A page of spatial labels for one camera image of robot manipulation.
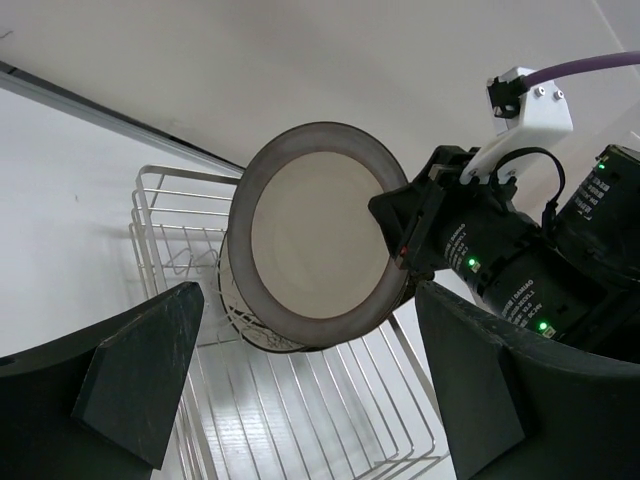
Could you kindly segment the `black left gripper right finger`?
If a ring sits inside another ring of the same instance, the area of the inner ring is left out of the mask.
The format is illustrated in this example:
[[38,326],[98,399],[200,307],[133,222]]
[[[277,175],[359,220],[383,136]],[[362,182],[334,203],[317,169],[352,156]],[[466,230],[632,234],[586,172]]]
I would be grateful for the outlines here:
[[638,478],[638,365],[514,326],[435,282],[415,305],[458,478]]

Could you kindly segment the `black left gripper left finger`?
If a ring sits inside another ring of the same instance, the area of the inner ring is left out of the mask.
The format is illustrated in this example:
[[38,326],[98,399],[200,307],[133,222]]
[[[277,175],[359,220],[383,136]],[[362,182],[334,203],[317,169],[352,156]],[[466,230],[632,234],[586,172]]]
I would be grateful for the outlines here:
[[1,360],[4,470],[159,470],[204,310],[196,282]]

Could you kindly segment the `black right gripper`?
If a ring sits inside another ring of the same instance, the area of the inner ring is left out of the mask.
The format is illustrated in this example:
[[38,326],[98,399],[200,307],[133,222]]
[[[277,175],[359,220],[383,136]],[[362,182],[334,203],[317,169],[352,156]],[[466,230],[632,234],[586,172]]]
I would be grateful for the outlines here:
[[520,255],[516,187],[459,180],[478,152],[439,146],[410,183],[368,202],[398,267],[413,276],[450,269],[463,280],[492,280]]

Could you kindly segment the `beige plate with brown rim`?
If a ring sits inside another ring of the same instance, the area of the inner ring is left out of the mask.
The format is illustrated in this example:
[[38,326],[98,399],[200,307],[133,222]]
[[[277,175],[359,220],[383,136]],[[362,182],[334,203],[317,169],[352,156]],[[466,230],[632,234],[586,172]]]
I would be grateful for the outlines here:
[[311,348],[375,329],[400,302],[408,275],[368,204],[406,184],[391,152],[348,124],[312,122],[269,141],[241,177],[227,230],[249,309]]

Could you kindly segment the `beige plate with tree pattern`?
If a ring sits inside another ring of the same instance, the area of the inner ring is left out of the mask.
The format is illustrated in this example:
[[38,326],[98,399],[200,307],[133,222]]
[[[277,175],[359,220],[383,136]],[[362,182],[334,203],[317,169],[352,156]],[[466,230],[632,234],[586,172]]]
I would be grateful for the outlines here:
[[223,309],[231,326],[246,342],[267,353],[291,354],[317,351],[317,348],[305,347],[277,334],[250,310],[236,285],[226,238],[223,238],[221,243],[217,272]]

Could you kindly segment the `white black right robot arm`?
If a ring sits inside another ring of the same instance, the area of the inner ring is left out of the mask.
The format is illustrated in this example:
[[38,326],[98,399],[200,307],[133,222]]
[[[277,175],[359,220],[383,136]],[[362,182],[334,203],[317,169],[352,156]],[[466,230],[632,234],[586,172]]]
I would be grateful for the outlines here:
[[453,271],[497,317],[627,362],[639,359],[639,155],[610,145],[571,198],[534,220],[514,180],[460,181],[474,150],[440,146],[369,210],[413,281]]

